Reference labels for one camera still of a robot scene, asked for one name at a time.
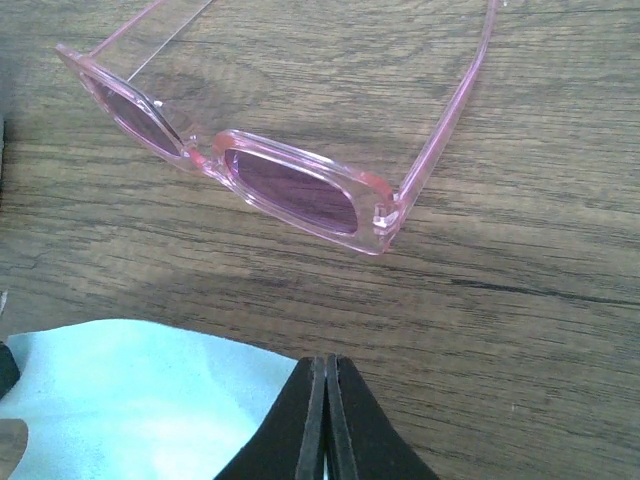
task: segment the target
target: microfiber cloth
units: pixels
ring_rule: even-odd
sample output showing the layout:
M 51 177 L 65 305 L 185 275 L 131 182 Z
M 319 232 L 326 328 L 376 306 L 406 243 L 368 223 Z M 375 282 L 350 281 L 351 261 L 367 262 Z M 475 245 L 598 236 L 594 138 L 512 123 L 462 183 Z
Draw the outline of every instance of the microfiber cloth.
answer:
M 29 428 L 11 480 L 211 480 L 253 436 L 295 360 L 138 320 L 14 335 L 0 418 Z

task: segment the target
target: translucent pink frame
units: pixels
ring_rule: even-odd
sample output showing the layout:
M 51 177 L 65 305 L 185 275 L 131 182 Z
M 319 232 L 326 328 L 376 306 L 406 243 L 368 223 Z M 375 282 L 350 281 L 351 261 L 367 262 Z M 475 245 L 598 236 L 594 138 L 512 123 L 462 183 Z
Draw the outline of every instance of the translucent pink frame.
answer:
M 295 147 L 237 130 L 218 133 L 211 152 L 197 147 L 197 128 L 173 105 L 165 104 L 131 85 L 133 77 L 213 0 L 156 0 L 120 27 L 91 53 L 83 55 L 64 45 L 56 51 L 102 108 L 127 134 L 173 165 L 220 181 L 249 204 L 309 233 L 359 252 L 384 253 L 424 188 L 464 109 L 484 59 L 499 0 L 489 0 L 480 44 L 462 82 L 440 117 L 398 192 L 382 178 Z M 118 117 L 95 91 L 98 81 L 140 108 L 167 137 L 175 138 L 173 156 L 159 149 Z M 240 180 L 224 160 L 227 149 L 258 155 L 337 187 L 352 202 L 357 230 L 344 233 L 318 226 L 264 196 Z

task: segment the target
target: sunglasses frame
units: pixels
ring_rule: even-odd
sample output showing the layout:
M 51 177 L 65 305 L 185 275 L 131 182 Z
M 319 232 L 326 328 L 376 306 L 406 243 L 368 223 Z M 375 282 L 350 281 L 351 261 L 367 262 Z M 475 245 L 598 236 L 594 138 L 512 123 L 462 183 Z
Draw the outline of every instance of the sunglasses frame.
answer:
M 193 124 L 188 115 L 174 108 L 173 104 L 155 99 L 131 84 L 133 76 L 142 67 L 136 65 L 137 69 L 133 75 L 130 75 L 128 80 L 124 80 L 123 77 L 98 63 L 100 56 L 104 55 L 110 46 L 113 47 L 114 44 L 117 46 L 117 41 L 135 28 L 141 20 L 152 17 L 155 10 L 166 9 L 168 4 L 176 1 L 182 4 L 198 3 L 198 10 L 190 14 L 189 18 L 176 31 L 172 32 L 170 39 L 213 0 L 156 0 L 90 54 L 78 53 L 62 44 L 56 47 L 56 53 L 63 63 L 77 75 L 84 88 L 114 119 L 124 133 L 172 165 L 190 173 L 214 178 L 248 204 L 313 235 L 370 255 L 379 255 L 387 251 L 424 188 L 464 109 L 464 104 L 488 47 L 499 0 L 489 0 L 482 40 L 474 61 L 445 109 L 434 133 L 420 152 L 397 193 L 394 193 L 384 179 L 374 174 L 247 132 L 225 130 L 215 135 L 212 145 L 199 145 L 196 132 L 201 131 L 201 126 Z M 164 41 L 160 48 L 153 51 L 151 57 L 146 58 L 142 66 L 169 40 Z M 180 152 L 181 155 L 172 155 L 130 127 L 126 119 L 122 118 L 100 93 L 97 84 L 115 92 L 140 109 L 166 135 L 167 139 L 175 146 L 176 152 Z M 199 147 L 210 149 L 210 154 L 203 155 Z M 357 229 L 353 233 L 344 233 L 321 226 L 305 218 L 304 215 L 296 214 L 264 197 L 260 192 L 249 187 L 236 171 L 229 168 L 225 160 L 225 152 L 229 149 L 245 152 L 260 157 L 262 160 L 297 170 L 340 190 L 353 205 L 357 218 Z

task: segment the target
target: black object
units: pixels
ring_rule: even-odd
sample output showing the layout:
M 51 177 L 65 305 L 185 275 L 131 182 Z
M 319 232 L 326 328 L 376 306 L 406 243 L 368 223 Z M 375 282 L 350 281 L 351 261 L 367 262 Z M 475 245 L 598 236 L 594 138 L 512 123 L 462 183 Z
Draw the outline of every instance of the black object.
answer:
M 301 359 L 255 435 L 215 480 L 437 480 L 354 363 Z
M 0 398 L 4 397 L 20 380 L 20 370 L 11 350 L 0 342 Z

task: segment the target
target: wooden surface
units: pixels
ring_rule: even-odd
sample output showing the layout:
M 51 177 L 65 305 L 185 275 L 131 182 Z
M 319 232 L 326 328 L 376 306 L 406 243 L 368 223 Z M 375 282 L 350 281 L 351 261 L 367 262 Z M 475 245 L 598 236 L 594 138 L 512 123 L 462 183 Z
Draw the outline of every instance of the wooden surface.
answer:
M 172 168 L 93 105 L 52 48 L 87 51 L 144 3 L 0 0 L 2 336 L 143 318 L 339 352 L 443 479 L 640 478 L 637 2 L 508 0 L 381 257 Z M 148 71 L 212 130 L 397 184 L 471 58 L 484 0 L 349 3 L 223 0 Z

